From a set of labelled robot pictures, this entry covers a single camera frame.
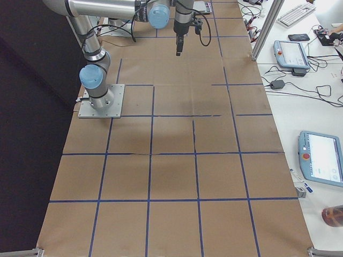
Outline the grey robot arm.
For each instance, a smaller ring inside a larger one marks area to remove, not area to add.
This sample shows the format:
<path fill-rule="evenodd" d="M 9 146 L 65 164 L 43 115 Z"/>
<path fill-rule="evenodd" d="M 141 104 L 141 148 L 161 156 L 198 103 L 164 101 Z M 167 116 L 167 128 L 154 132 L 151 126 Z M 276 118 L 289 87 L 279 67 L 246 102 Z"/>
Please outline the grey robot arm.
<path fill-rule="evenodd" d="M 176 55 L 183 51 L 184 36 L 191 26 L 197 26 L 193 13 L 194 1 L 129 1 L 129 5 L 106 15 L 109 20 L 122 22 L 148 22 L 155 29 L 165 28 L 170 18 L 170 8 L 175 8 L 173 30 L 176 34 Z"/>
<path fill-rule="evenodd" d="M 108 109 L 115 98 L 106 84 L 110 54 L 100 45 L 91 17 L 104 17 L 120 23 L 109 23 L 122 29 L 127 21 L 149 22 L 154 28 L 164 28 L 170 16 L 169 1 L 45 1 L 57 14 L 68 18 L 81 44 L 87 65 L 79 73 L 89 95 L 89 106 L 99 111 Z"/>

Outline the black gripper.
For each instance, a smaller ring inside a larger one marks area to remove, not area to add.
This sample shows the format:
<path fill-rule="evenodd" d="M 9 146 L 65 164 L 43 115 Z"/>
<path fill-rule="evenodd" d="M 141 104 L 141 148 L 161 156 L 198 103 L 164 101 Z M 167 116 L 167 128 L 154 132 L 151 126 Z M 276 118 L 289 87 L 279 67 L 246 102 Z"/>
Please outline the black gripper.
<path fill-rule="evenodd" d="M 174 21 L 173 30 L 176 34 L 176 56 L 180 56 L 183 52 L 184 35 L 188 33 L 192 21 L 181 23 L 177 20 Z"/>

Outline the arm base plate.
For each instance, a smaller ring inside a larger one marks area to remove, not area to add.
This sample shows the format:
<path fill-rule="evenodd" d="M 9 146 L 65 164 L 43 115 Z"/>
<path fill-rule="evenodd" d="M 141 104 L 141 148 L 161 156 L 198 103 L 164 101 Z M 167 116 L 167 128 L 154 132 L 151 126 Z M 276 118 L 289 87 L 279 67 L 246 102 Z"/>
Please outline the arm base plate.
<path fill-rule="evenodd" d="M 79 118 L 120 118 L 125 91 L 125 84 L 108 84 L 108 91 L 102 98 L 91 98 L 84 90 Z"/>

